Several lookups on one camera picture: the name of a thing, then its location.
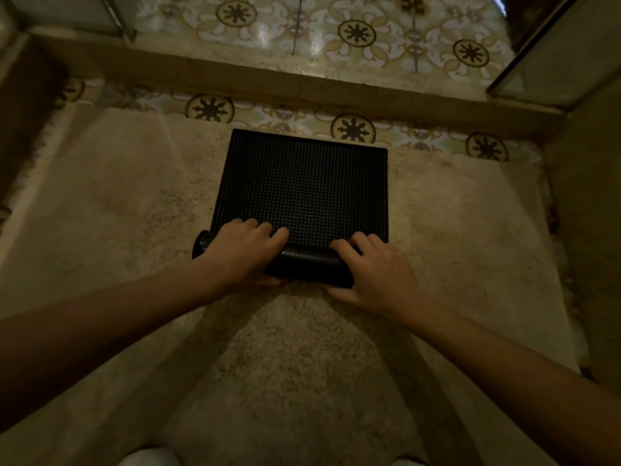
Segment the person's left hand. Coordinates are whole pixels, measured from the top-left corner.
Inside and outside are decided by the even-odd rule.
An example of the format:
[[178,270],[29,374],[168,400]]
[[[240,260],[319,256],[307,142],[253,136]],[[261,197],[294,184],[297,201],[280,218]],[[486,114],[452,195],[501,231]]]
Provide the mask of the person's left hand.
[[257,219],[244,221],[243,229],[230,229],[230,222],[221,227],[206,251],[194,260],[212,300],[247,288],[268,288],[262,286],[262,277],[269,276],[265,268],[289,240],[289,230],[285,227],[267,238],[255,230],[259,225]]

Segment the person's right hand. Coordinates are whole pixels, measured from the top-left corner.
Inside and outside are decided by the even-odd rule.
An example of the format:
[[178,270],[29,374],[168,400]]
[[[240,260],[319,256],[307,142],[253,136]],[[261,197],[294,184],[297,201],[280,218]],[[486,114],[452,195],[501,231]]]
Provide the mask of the person's right hand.
[[412,266],[395,246],[376,234],[367,236],[374,240],[375,252],[357,252],[350,240],[330,243],[353,276],[351,288],[360,295],[360,305],[355,306],[409,323],[420,295]]

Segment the black rubber grid mat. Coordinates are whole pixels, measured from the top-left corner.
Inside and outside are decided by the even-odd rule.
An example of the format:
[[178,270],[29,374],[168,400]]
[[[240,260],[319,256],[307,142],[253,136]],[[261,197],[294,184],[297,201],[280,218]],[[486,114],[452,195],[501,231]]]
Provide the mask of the black rubber grid mat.
[[266,274],[352,288],[349,267],[329,245],[355,232],[387,242],[387,159],[387,148],[235,128],[211,227],[196,237],[192,259],[224,224],[255,218],[289,230]]

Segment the person's right forearm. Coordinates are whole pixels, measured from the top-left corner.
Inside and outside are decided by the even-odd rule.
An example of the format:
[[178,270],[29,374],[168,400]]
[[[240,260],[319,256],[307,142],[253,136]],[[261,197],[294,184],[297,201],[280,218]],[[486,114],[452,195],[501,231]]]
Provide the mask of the person's right forearm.
[[414,287],[388,295],[395,319],[469,377],[558,464],[621,466],[621,397]]

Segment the person's left forearm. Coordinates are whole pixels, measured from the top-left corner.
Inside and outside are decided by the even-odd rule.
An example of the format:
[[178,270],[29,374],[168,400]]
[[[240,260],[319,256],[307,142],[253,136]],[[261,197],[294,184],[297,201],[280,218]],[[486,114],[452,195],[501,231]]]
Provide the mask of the person's left forearm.
[[0,319],[0,434],[224,292],[214,268],[195,261]]

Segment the beige shaggy rug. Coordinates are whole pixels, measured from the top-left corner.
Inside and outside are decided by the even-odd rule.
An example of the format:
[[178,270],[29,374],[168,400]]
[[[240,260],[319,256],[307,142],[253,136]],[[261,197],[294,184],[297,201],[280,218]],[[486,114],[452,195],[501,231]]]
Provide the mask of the beige shaggy rug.
[[[0,317],[190,260],[232,126],[86,104],[54,118],[0,238]],[[389,239],[443,304],[578,371],[534,165],[389,148]],[[0,466],[556,466],[457,368],[294,283],[132,345],[0,435]]]

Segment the stone door threshold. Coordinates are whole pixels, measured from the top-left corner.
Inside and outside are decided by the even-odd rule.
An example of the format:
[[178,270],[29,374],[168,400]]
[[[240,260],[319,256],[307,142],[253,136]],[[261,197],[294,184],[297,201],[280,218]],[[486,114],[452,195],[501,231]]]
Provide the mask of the stone door threshold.
[[562,110],[489,96],[485,87],[430,74],[397,74],[261,49],[139,33],[133,41],[70,28],[27,32],[74,74],[215,93],[296,107],[539,139]]

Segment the frosted glass door panel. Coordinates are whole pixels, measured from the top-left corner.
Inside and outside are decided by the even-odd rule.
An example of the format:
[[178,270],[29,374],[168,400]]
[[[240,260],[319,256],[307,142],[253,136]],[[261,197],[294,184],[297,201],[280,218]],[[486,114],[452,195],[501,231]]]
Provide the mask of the frosted glass door panel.
[[570,110],[621,76],[621,0],[503,0],[514,57],[487,88]]
[[127,35],[134,29],[139,0],[0,0],[0,12],[20,27],[48,26]]

